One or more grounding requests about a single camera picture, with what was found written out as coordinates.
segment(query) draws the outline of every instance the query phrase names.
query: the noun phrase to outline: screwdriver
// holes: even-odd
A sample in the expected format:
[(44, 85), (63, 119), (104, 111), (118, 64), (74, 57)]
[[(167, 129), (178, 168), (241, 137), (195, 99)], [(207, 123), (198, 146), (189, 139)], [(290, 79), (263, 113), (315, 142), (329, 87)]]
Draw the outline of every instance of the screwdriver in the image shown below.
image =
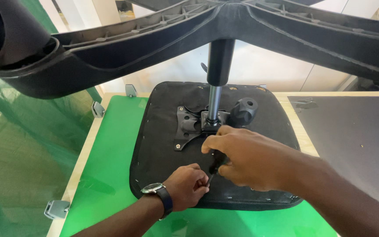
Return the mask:
[(214, 158), (213, 164), (208, 168), (208, 172), (211, 175), (208, 178), (206, 186), (210, 184), (214, 175), (217, 174), (218, 168), (229, 161), (229, 158), (226, 156), (226, 154), (219, 150), (213, 150), (213, 158)]

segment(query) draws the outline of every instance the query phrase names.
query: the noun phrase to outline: dark mat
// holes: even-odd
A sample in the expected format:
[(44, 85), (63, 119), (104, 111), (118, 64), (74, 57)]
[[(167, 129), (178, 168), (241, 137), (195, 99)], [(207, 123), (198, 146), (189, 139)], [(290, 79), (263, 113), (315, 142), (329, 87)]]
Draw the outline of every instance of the dark mat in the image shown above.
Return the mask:
[[(151, 183), (166, 180), (179, 166), (198, 163), (208, 173), (213, 163), (210, 154), (201, 153), (205, 138), (196, 138), (182, 151), (174, 151), (178, 126), (176, 109), (185, 105), (192, 111), (208, 104), (210, 86), (192, 82), (163, 82), (152, 91), (141, 122), (130, 166), (130, 188), (141, 197), (140, 189)], [(222, 90), (219, 109), (230, 111), (236, 101), (251, 97), (259, 110), (247, 129), (261, 133), (298, 149), (299, 144), (289, 119), (276, 97), (257, 86), (226, 85)], [(199, 208), (229, 210), (276, 210), (299, 204), (302, 200), (281, 191), (258, 192), (249, 187), (237, 187), (221, 176), (216, 176), (210, 192), (198, 203)]]
[(379, 201), (379, 97), (288, 97), (319, 156)]

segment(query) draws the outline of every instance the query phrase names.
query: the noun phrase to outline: black watch strap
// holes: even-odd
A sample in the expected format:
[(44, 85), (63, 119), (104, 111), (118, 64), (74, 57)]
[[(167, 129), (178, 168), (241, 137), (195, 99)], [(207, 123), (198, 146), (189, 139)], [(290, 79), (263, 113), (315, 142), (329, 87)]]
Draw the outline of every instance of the black watch strap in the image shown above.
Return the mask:
[(159, 220), (163, 220), (166, 216), (168, 216), (172, 212), (173, 204), (172, 198), (166, 190), (165, 186), (161, 189), (156, 190), (156, 194), (161, 198), (163, 202), (163, 207), (165, 208), (165, 212), (163, 213), (162, 218)]

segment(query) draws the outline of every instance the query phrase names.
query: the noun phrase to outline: watch face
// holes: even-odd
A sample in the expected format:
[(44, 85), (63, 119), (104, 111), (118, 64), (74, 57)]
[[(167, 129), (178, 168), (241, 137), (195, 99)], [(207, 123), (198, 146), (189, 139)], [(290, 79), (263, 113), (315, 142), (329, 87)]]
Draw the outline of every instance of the watch face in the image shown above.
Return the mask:
[(145, 186), (141, 192), (147, 194), (147, 193), (152, 193), (154, 191), (156, 191), (157, 189), (161, 188), (162, 187), (162, 184), (161, 183), (152, 183), (152, 184), (149, 184), (147, 186)]

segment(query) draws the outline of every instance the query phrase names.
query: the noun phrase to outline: metal clip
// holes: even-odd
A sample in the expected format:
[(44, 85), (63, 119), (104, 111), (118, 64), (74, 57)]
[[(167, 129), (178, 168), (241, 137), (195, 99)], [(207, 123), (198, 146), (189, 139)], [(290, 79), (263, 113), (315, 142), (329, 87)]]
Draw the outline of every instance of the metal clip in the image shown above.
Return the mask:
[(133, 84), (126, 84), (125, 85), (125, 94), (129, 97), (137, 97), (137, 91), (134, 88)]
[(93, 116), (95, 118), (102, 118), (105, 114), (105, 108), (99, 104), (99, 102), (95, 101), (91, 105), (91, 111), (93, 112)]
[(64, 219), (69, 210), (70, 202), (55, 200), (48, 202), (44, 214), (50, 219)]

